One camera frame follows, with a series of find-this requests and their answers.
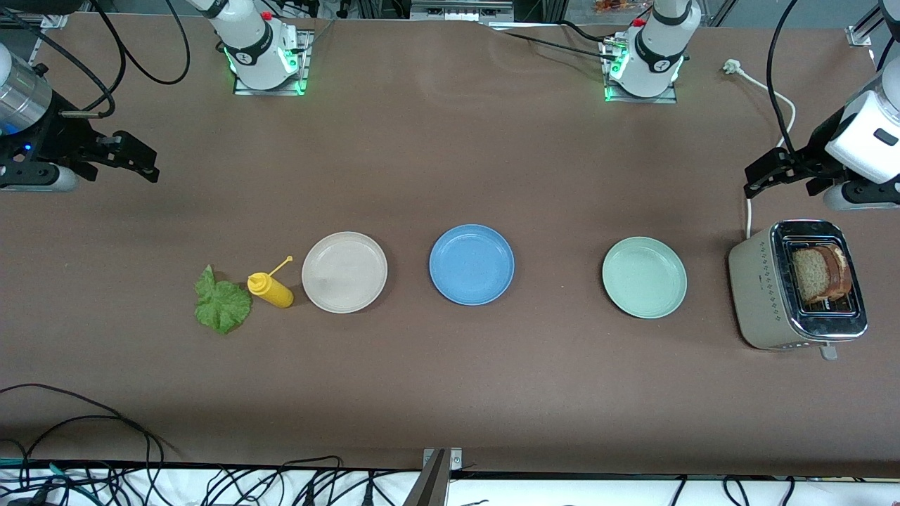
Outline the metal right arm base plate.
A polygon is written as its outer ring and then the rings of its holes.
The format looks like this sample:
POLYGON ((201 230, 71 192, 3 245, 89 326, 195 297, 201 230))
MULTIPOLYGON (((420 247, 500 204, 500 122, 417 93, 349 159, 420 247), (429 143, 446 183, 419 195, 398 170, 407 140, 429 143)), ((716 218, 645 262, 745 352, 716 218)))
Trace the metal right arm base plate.
POLYGON ((307 90, 315 31, 282 22, 267 23, 269 45, 225 46, 239 96, 303 96, 307 90))

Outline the beige round plate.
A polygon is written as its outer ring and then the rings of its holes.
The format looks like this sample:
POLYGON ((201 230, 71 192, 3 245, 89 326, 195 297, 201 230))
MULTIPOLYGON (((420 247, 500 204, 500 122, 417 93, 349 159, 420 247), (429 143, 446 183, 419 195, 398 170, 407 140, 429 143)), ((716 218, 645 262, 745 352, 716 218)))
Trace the beige round plate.
POLYGON ((354 231, 319 240, 302 264, 306 296, 328 313, 362 311, 382 294, 387 278, 383 248, 373 238, 354 231))

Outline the brown table cover sheet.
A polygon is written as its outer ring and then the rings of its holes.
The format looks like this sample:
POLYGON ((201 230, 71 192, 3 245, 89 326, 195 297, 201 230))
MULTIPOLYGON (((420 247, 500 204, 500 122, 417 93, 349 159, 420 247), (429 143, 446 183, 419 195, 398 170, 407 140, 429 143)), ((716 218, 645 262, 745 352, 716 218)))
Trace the brown table cover sheet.
POLYGON ((0 388, 42 382, 122 411, 167 459, 419 467, 456 446, 479 469, 571 473, 900 475, 900 212, 831 212, 802 185, 754 224, 829 220, 849 241, 867 333, 839 359, 763 352, 738 332, 727 254, 743 170, 777 142, 762 78, 769 31, 695 33, 675 105, 607 103, 584 56, 471 22, 336 22, 300 97, 238 97, 205 19, 176 86, 129 74, 97 122, 158 153, 160 181, 102 169, 71 193, 0 193, 0 388), (462 306, 434 288, 436 240, 482 224, 515 276, 462 306), (382 294, 356 313, 306 296, 328 235, 385 251, 382 294), (608 298, 618 241, 649 237, 688 290, 661 319, 608 298), (194 283, 248 290, 227 335, 194 317, 194 283))

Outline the aluminium table edge bracket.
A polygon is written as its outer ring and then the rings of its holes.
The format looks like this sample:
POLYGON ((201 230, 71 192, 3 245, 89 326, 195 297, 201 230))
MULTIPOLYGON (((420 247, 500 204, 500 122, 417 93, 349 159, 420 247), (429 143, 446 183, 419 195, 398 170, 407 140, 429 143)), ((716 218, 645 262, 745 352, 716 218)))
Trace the aluminium table edge bracket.
POLYGON ((403 506, 446 506, 451 475, 462 466, 462 448, 426 448, 423 468, 403 506))

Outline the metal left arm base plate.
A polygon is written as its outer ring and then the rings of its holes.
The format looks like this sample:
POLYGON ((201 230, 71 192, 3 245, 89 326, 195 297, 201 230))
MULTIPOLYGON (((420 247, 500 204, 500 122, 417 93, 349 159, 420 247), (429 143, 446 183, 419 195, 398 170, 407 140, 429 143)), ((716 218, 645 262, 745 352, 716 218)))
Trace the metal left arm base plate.
POLYGON ((684 57, 647 64, 633 53, 630 42, 630 39, 608 37, 598 43, 600 54, 610 57, 601 64, 605 100, 656 105, 677 103, 674 82, 684 57))

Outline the mint green round plate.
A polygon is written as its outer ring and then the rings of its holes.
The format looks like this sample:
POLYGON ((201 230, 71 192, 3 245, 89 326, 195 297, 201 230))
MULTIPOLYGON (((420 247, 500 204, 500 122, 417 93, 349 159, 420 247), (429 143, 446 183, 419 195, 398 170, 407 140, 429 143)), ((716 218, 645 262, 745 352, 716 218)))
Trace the mint green round plate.
POLYGON ((630 237, 605 253, 605 293, 621 311, 639 319, 661 319, 681 307, 688 290, 684 263, 662 241, 630 237))

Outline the brown bread slice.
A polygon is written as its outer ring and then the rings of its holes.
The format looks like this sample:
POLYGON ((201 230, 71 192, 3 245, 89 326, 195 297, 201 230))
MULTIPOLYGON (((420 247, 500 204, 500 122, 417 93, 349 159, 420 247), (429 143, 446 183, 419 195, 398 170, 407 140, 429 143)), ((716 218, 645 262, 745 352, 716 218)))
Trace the brown bread slice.
POLYGON ((797 290, 804 304, 816 304, 827 298, 832 285, 827 253, 822 247, 808 247, 792 254, 797 290))
POLYGON ((829 276, 829 285, 824 296, 826 300, 836 301, 851 292, 852 269, 843 249, 838 245, 826 244, 822 249, 829 276))

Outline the silver metal frame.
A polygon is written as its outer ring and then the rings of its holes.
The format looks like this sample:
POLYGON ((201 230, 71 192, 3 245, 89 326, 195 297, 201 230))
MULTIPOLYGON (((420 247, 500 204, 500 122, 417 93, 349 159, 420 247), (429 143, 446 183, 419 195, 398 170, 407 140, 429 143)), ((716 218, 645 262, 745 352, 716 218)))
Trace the silver metal frame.
POLYGON ((514 22, 513 0, 409 0, 411 20, 514 22))

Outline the yellow mustard squeeze bottle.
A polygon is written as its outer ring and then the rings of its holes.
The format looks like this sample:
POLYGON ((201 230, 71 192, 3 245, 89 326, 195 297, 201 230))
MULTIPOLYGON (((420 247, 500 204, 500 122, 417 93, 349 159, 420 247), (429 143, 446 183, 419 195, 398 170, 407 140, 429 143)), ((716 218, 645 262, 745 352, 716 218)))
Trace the yellow mustard squeeze bottle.
POLYGON ((277 279, 274 278, 285 265, 293 262, 293 257, 288 256, 280 263, 279 266, 267 272, 251 273, 247 278, 247 288, 251 294, 258 298, 269 302, 280 309, 286 309, 292 306, 295 301, 295 294, 292 289, 288 288, 277 279))

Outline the beige chrome toaster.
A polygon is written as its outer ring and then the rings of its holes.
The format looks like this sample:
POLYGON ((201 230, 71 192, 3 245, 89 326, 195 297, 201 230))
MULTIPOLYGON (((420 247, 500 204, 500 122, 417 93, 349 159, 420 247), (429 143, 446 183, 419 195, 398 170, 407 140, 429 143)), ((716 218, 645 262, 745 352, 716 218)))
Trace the beige chrome toaster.
POLYGON ((728 269, 740 335, 753 348, 817 348, 824 359, 835 360, 838 344, 854 342, 868 330, 851 251, 843 232, 832 222, 775 222, 733 247, 728 269), (826 244, 843 249, 852 269, 853 287, 839 300, 804 304, 797 290, 792 254, 826 244))

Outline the blue round plate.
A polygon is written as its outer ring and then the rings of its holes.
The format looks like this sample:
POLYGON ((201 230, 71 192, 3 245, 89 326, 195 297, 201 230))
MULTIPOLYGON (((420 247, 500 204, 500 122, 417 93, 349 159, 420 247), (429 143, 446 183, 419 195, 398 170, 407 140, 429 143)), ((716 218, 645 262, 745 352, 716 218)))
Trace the blue round plate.
POLYGON ((434 288, 462 306, 501 298, 515 276, 515 255, 494 228, 470 223, 450 228, 436 240, 428 262, 434 288))

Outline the green lettuce leaf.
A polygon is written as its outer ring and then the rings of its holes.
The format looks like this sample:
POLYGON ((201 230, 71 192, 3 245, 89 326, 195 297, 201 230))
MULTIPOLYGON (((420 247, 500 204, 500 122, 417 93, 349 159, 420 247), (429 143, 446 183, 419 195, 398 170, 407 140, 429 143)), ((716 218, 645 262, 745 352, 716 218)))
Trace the green lettuce leaf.
POLYGON ((211 265, 206 266, 194 283, 197 296, 194 317, 197 323, 221 335, 227 335, 244 323, 252 308, 250 292, 228 280, 216 279, 211 265))

